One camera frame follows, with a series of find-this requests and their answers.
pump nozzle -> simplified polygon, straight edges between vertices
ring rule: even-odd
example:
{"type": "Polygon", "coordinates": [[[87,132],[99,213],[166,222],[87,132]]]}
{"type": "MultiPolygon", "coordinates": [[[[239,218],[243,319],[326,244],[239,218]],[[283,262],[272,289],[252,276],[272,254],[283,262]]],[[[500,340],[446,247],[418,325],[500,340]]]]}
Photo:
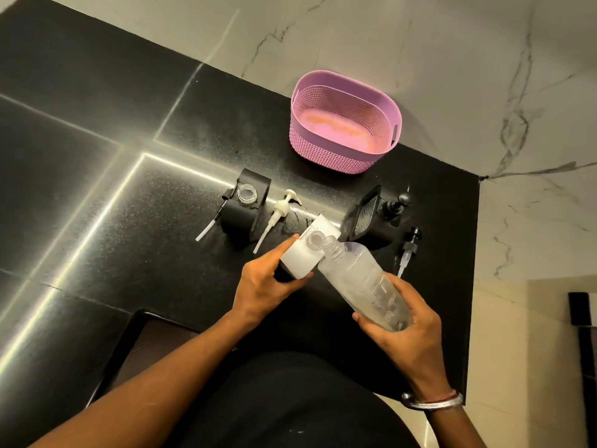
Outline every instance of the pump nozzle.
{"type": "Polygon", "coordinates": [[[257,245],[255,245],[255,249],[253,250],[254,254],[256,254],[257,250],[259,250],[259,247],[261,247],[261,243],[265,239],[265,236],[269,232],[269,230],[272,229],[276,223],[278,223],[278,220],[280,218],[286,217],[288,215],[288,211],[290,210],[290,204],[289,204],[290,201],[296,201],[301,206],[303,205],[300,202],[299,197],[297,196],[297,194],[294,190],[290,190],[290,189],[286,190],[284,192],[284,199],[280,199],[273,206],[272,217],[269,219],[269,222],[267,222],[267,226],[266,226],[265,230],[263,231],[263,234],[261,234],[261,237],[259,238],[257,245]]]}

silver bangle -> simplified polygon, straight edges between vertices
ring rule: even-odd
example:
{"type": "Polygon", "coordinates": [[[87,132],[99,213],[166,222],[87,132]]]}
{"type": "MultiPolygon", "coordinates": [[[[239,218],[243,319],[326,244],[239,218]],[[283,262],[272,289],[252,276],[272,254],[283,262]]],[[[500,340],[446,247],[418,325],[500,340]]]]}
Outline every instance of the silver bangle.
{"type": "Polygon", "coordinates": [[[402,404],[413,410],[439,410],[440,408],[452,408],[461,405],[463,400],[462,393],[458,393],[458,396],[448,399],[447,401],[441,401],[439,403],[420,403],[414,400],[413,394],[402,393],[402,404]]]}

finger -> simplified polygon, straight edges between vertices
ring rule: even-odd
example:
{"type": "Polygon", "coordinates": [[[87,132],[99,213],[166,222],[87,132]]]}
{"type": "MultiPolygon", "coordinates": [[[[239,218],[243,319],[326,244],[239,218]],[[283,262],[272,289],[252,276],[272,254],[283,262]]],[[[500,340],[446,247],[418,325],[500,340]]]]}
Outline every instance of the finger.
{"type": "Polygon", "coordinates": [[[382,347],[387,345],[387,340],[390,335],[389,331],[381,328],[362,314],[353,313],[352,318],[359,324],[361,330],[364,331],[369,338],[373,339],[378,346],[382,347]]]}
{"type": "Polygon", "coordinates": [[[313,272],[309,272],[309,273],[307,273],[307,275],[305,275],[304,278],[295,279],[294,281],[289,281],[288,283],[280,283],[281,289],[283,289],[282,290],[283,294],[286,294],[287,296],[289,296],[293,292],[298,291],[304,285],[307,284],[307,282],[309,281],[309,278],[311,278],[312,276],[313,276],[313,272]]]}
{"type": "Polygon", "coordinates": [[[413,314],[421,313],[429,308],[429,305],[425,303],[425,300],[421,297],[421,294],[408,282],[398,278],[396,275],[386,272],[387,277],[390,279],[392,284],[413,311],[413,314]]]}
{"type": "Polygon", "coordinates": [[[278,267],[278,263],[280,262],[280,258],[282,257],[282,255],[286,253],[288,248],[292,247],[292,245],[297,241],[298,238],[299,235],[294,234],[292,237],[283,241],[278,247],[268,251],[266,254],[262,256],[262,258],[268,261],[270,264],[275,264],[275,267],[278,267]]]}

basket handle hole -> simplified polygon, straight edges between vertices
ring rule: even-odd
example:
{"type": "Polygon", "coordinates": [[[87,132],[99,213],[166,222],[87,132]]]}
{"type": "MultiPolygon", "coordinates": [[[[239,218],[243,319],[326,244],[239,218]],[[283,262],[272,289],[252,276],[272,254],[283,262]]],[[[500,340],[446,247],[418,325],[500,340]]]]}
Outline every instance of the basket handle hole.
{"type": "Polygon", "coordinates": [[[398,124],[394,126],[394,131],[392,132],[392,142],[390,143],[392,146],[396,142],[396,135],[398,134],[398,124]]]}

plastic basket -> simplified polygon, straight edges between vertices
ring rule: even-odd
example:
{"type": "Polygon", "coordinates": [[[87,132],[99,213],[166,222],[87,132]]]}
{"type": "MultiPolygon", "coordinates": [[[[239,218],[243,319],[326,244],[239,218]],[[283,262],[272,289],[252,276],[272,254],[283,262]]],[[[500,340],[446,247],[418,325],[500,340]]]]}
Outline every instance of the plastic basket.
{"type": "Polygon", "coordinates": [[[316,70],[294,89],[290,144],[332,170],[365,171],[392,150],[401,129],[400,110],[389,96],[343,75],[316,70]]]}

